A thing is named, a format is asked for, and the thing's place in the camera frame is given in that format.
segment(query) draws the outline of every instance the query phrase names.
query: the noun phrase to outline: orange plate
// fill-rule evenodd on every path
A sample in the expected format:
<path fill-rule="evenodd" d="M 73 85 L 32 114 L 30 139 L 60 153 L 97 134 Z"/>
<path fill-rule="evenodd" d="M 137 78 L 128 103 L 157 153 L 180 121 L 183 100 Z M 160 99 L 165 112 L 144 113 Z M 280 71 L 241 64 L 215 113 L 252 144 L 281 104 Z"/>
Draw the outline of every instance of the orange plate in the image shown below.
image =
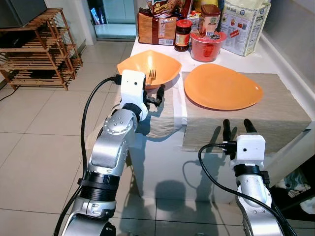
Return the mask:
<path fill-rule="evenodd" d="M 148 50 L 127 58 L 118 64 L 117 68 L 120 74 L 125 69 L 142 71 L 146 74 L 147 79 L 150 70 L 156 70 L 156 79 L 152 81 L 151 86 L 146 86 L 146 89 L 155 89 L 159 85 L 174 79 L 180 72 L 182 64 L 167 55 Z"/>
<path fill-rule="evenodd" d="M 262 88 L 234 70 L 203 64 L 185 79 L 185 93 L 193 102 L 215 110 L 239 110 L 262 99 Z"/>

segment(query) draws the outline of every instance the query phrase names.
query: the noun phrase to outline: white table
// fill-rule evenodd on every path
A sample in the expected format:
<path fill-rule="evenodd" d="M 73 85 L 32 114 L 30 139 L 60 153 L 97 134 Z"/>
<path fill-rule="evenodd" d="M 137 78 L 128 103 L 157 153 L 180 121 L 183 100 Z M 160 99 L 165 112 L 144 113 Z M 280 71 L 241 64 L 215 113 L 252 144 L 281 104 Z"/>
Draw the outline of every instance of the white table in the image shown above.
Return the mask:
<path fill-rule="evenodd" d="M 193 60 L 188 51 L 177 52 L 172 46 L 139 44 L 137 39 L 131 56 L 146 50 L 154 50 L 177 59 L 182 64 L 182 71 L 192 71 L 202 64 L 202 62 Z M 221 49 L 220 55 L 213 63 L 238 72 L 278 74 L 312 119 L 312 123 L 308 127 L 310 131 L 300 134 L 272 157 L 265 157 L 265 169 L 269 171 L 273 184 L 314 155 L 314 93 L 264 36 L 261 37 L 255 53 L 241 57 Z M 181 73 L 176 86 L 183 88 Z M 184 116 L 186 112 L 185 94 L 183 89 L 178 91 L 177 101 L 181 102 L 183 108 L 181 111 L 176 111 L 174 115 Z M 130 155 L 140 194 L 143 197 L 153 198 L 231 202 L 234 196 L 217 187 L 213 188 L 212 183 L 202 173 L 201 167 L 198 165 L 197 152 L 181 150 L 186 128 L 184 118 L 182 125 L 183 127 L 179 131 L 167 138 L 150 139 L 142 134 L 136 135 L 136 145 L 130 149 Z M 209 171 L 217 177 L 218 182 L 236 189 L 234 172 L 228 166 L 229 158 L 224 160 L 222 155 L 217 153 L 207 155 L 209 158 L 205 158 L 205 164 Z"/>

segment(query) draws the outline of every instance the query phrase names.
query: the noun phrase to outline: red container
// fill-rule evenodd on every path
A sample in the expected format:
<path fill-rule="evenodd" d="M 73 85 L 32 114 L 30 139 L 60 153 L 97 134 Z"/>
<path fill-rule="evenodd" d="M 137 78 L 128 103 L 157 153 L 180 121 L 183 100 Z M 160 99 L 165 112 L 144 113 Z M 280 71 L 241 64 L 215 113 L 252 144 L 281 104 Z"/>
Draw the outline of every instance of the red container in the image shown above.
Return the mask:
<path fill-rule="evenodd" d="M 194 30 L 190 33 L 190 37 L 190 55 L 193 59 L 202 62 L 214 61 L 219 54 L 223 42 L 226 40 L 226 34 L 224 32 L 215 32 L 213 37 L 208 37 L 202 36 L 199 31 Z"/>

